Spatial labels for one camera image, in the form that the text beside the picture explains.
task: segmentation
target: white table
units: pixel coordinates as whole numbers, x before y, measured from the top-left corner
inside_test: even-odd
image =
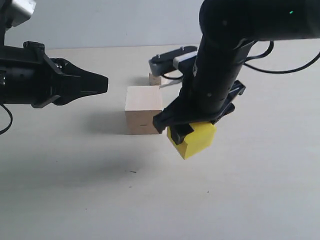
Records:
[[[9,106],[1,240],[320,239],[319,64],[289,75],[243,68],[236,112],[217,124],[212,147],[184,161],[165,135],[125,134],[127,86],[147,85],[148,59],[176,47],[48,51],[108,76],[109,91],[62,107]],[[317,40],[279,42],[252,64],[300,67],[318,51]],[[165,105],[179,89],[161,90]]]

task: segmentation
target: cable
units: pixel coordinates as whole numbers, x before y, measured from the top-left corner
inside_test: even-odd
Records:
[[[4,133],[6,133],[11,128],[12,123],[14,121],[14,116],[12,115],[10,110],[5,105],[3,105],[2,103],[0,103],[0,107],[3,107],[3,109],[9,114],[9,117],[10,117],[9,125],[6,128],[4,128],[3,130],[0,130],[0,135],[2,135]]]
[[[182,75],[179,77],[171,77],[171,76],[166,76],[166,75],[162,74],[161,77],[163,77],[164,79],[177,81],[177,80],[181,80],[184,76]]]
[[[265,73],[265,74],[292,74],[292,73],[297,73],[297,72],[300,72],[302,70],[305,70],[307,69],[308,67],[310,67],[311,65],[313,65],[315,62],[317,62],[319,59],[320,59],[320,52],[318,53],[317,56],[315,56],[315,58],[313,58],[310,62],[308,62],[307,64],[301,66],[301,67],[298,67],[298,68],[295,68],[295,69],[292,69],[292,70],[285,70],[285,71],[271,71],[271,70],[264,70],[264,69],[260,69],[258,67],[255,67],[255,66],[252,66],[250,64],[248,64],[247,62],[248,61],[251,61],[251,60],[254,60],[254,59],[262,59],[262,58],[265,58],[266,56],[268,56],[272,50],[273,50],[273,47],[274,47],[274,43],[271,41],[270,42],[270,45],[269,45],[269,48],[266,52],[264,52],[263,54],[259,55],[259,56],[252,56],[252,57],[248,57],[244,63],[244,66],[252,69],[252,70],[255,70],[255,71],[258,71],[258,72],[261,72],[261,73]]]

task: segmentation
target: block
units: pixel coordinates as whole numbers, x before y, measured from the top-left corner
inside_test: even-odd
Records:
[[[217,132],[217,127],[210,122],[191,123],[190,126],[193,132],[187,135],[179,145],[172,140],[170,127],[167,130],[167,137],[184,160],[211,146]]]
[[[151,86],[161,86],[162,77],[161,76],[154,76],[151,73],[149,73],[149,84]]]
[[[129,86],[126,92],[125,117],[131,135],[159,134],[153,118],[163,110],[159,86]]]

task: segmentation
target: wooden block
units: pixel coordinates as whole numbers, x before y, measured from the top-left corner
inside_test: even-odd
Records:
[[[124,110],[130,134],[159,134],[153,125],[153,117],[163,110],[160,87],[129,86]]]
[[[149,84],[151,86],[161,86],[162,84],[161,76],[153,76],[151,73],[149,73]]]

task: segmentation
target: white wall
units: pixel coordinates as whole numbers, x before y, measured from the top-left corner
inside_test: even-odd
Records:
[[[6,44],[47,49],[198,43],[203,0],[37,0],[28,22]]]

